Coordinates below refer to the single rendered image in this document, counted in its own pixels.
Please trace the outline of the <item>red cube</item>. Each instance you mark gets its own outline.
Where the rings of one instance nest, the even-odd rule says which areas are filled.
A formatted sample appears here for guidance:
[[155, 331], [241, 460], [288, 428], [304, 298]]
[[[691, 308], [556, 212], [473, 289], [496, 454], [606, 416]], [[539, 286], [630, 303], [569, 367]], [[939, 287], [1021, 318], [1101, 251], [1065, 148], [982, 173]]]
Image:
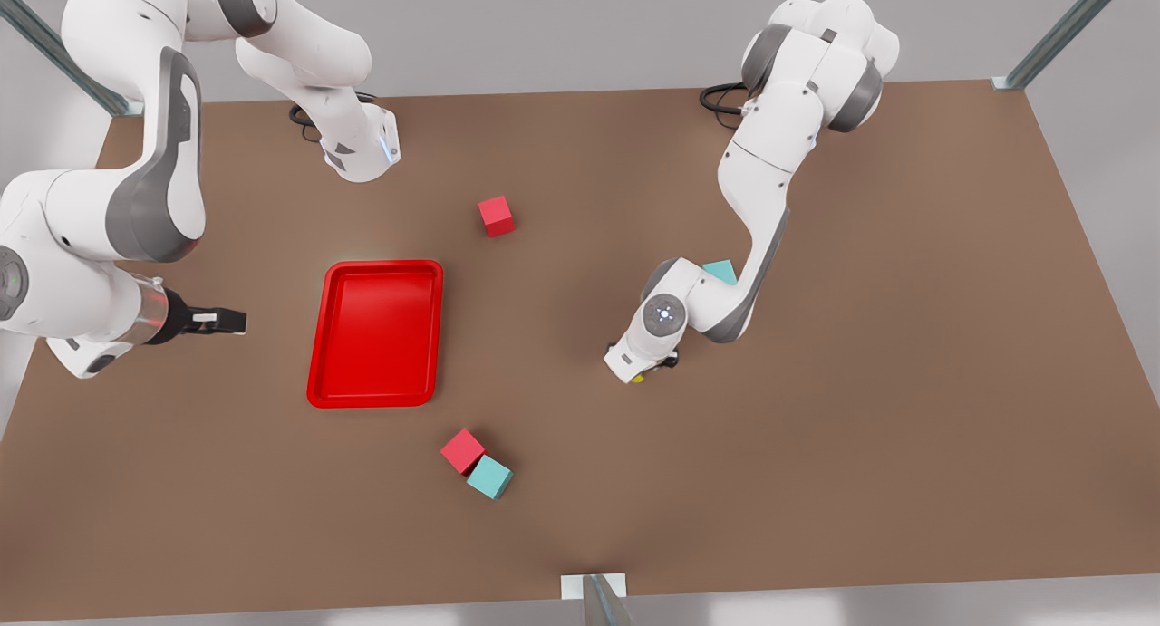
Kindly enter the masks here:
[[461, 429], [440, 449], [440, 454], [457, 473], [469, 476], [488, 450], [467, 429]]
[[515, 230], [514, 217], [503, 196], [481, 201], [478, 204], [483, 225], [490, 238], [502, 236]]

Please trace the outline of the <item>red rectangular tray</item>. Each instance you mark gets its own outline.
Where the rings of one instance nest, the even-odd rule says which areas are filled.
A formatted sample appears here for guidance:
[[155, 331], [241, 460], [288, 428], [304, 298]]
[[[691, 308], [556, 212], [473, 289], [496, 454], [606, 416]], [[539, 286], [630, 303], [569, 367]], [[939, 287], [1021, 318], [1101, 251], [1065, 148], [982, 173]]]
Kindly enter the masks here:
[[435, 260], [348, 260], [324, 276], [306, 385], [318, 409], [418, 407], [438, 379], [444, 271]]

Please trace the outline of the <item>silver frame post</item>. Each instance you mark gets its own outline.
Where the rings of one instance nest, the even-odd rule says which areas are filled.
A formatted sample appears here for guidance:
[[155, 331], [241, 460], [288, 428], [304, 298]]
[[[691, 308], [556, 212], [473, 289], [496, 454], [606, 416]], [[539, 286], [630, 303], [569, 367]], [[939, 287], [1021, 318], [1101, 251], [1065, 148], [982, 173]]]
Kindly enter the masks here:
[[561, 600], [583, 600], [585, 626], [635, 626], [624, 598], [625, 573], [583, 573], [560, 577]]
[[1005, 77], [991, 77], [993, 90], [1025, 90], [1066, 45], [1076, 39], [1111, 0], [1076, 0]]
[[126, 101], [118, 93], [104, 88], [87, 77], [71, 54], [63, 48], [61, 36], [55, 32], [26, 0], [0, 0], [0, 19], [8, 22], [22, 39], [36, 48], [55, 68], [59, 70], [80, 90], [113, 117], [140, 117], [142, 102]]

